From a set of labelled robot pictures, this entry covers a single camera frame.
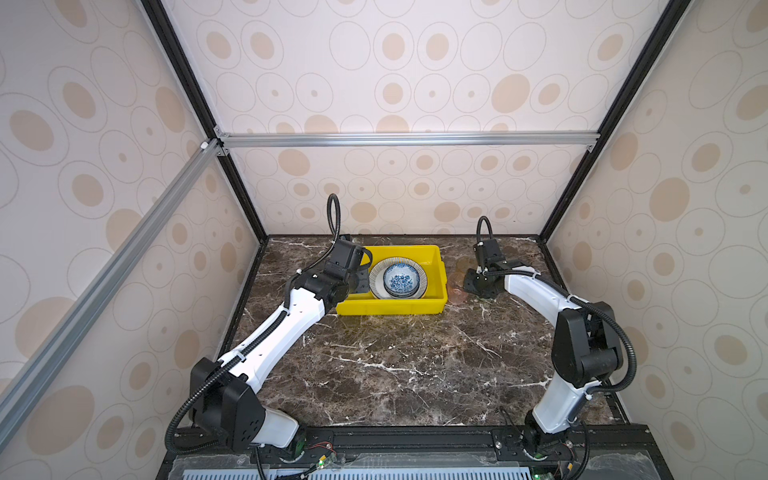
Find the pink translucent cup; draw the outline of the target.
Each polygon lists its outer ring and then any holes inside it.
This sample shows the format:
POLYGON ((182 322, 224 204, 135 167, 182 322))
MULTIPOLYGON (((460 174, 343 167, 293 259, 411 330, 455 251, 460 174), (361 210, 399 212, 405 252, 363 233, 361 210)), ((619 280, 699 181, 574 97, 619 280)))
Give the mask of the pink translucent cup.
POLYGON ((468 301, 469 294, 461 288, 448 289, 448 301, 452 305, 462 305, 468 301))

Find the white black-striped-rim plate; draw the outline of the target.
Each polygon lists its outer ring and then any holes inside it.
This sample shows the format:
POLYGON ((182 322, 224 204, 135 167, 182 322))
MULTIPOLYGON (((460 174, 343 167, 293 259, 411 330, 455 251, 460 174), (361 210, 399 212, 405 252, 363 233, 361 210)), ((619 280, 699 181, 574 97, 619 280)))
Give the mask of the white black-striped-rim plate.
POLYGON ((372 267, 369 274, 369 283, 370 283, 371 292, 377 299, 409 300, 409 299, 420 299, 424 296, 428 286, 428 278, 424 268, 420 266, 418 263, 416 263, 415 261, 404 258, 404 257, 391 257, 378 262, 376 265, 372 267), (413 297, 410 297, 410 298, 392 297, 387 293, 387 291, 384 288, 384 285, 383 285, 384 271, 386 270, 387 267, 398 262, 411 264, 419 270, 419 273, 421 276, 421 286, 419 291, 413 297))

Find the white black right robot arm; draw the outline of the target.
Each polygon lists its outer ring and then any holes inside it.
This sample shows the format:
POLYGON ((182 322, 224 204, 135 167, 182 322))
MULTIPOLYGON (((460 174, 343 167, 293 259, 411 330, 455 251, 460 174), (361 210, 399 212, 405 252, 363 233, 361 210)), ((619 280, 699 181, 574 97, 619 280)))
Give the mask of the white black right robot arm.
POLYGON ((531 438, 561 434, 595 394, 620 392, 631 385, 637 374, 637 353, 612 307, 570 294, 533 267, 506 259, 493 237, 479 236, 473 251, 478 266, 467 271, 465 291, 487 299, 506 292, 554 326, 555 375, 526 415, 525 434, 531 438))

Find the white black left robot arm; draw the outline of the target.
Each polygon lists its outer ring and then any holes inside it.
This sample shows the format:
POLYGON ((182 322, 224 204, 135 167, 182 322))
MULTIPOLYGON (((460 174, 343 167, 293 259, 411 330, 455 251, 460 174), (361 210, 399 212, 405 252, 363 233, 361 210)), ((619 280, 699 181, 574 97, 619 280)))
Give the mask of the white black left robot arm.
POLYGON ((282 302, 256 331, 218 360, 198 361, 189 398, 167 427, 167 451, 185 455, 216 446, 235 453, 253 444, 289 447, 299 422, 264 407, 257 394, 291 346, 367 284, 372 261, 364 246, 336 240, 318 264, 297 270, 287 281, 282 302))

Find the amber translucent cup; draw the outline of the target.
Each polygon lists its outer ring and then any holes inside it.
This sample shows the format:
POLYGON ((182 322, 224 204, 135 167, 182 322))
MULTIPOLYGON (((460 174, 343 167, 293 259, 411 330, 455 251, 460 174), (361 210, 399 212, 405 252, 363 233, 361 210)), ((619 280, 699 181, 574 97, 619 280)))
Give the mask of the amber translucent cup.
POLYGON ((475 271, 477 269, 477 262, 474 257, 464 256, 457 260, 456 272, 459 277, 463 278, 468 270, 475 271))

